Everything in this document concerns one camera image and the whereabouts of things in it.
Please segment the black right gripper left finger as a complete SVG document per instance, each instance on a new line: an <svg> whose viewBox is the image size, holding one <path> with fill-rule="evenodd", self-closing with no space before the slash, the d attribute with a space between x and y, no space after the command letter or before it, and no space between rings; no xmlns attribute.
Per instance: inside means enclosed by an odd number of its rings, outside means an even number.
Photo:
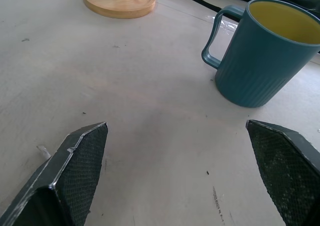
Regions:
<svg viewBox="0 0 320 226"><path fill-rule="evenodd" d="M108 135L106 122L66 136L31 175L0 226L84 226L99 182Z"/></svg>

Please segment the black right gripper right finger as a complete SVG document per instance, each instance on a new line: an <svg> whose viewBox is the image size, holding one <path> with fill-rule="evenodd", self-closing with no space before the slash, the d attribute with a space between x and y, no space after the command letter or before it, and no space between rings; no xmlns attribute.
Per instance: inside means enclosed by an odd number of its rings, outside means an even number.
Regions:
<svg viewBox="0 0 320 226"><path fill-rule="evenodd" d="M320 151L299 132L247 120L266 190L286 226L320 226Z"/></svg>

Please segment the round wooden stand base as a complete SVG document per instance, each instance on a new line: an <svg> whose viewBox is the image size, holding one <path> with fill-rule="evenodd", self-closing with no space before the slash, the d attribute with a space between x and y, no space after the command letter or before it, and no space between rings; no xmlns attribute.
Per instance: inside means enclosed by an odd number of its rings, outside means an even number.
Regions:
<svg viewBox="0 0 320 226"><path fill-rule="evenodd" d="M156 0L83 0L83 2L90 10L100 15L131 19L152 12Z"/></svg>

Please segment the clear tape piece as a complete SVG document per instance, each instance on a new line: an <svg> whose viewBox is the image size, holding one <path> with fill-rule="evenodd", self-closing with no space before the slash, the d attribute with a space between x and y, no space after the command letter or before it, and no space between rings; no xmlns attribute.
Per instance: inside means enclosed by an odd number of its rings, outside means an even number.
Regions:
<svg viewBox="0 0 320 226"><path fill-rule="evenodd" d="M206 15L205 20L209 22L212 26L211 31L213 30L213 24L215 21L215 15ZM233 35L238 27L238 23L234 20L231 20L225 16L222 17L220 21L218 33L223 33L227 35Z"/></svg>

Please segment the blue ribbed mug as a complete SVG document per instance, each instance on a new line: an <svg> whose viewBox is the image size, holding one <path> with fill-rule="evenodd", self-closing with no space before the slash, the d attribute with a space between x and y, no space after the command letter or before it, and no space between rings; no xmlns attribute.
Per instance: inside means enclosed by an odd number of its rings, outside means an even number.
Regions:
<svg viewBox="0 0 320 226"><path fill-rule="evenodd" d="M239 18L222 58L210 52L222 17ZM245 9L226 6L214 18L203 61L216 69L223 97L248 108L269 102L318 52L320 18L280 0L251 0Z"/></svg>

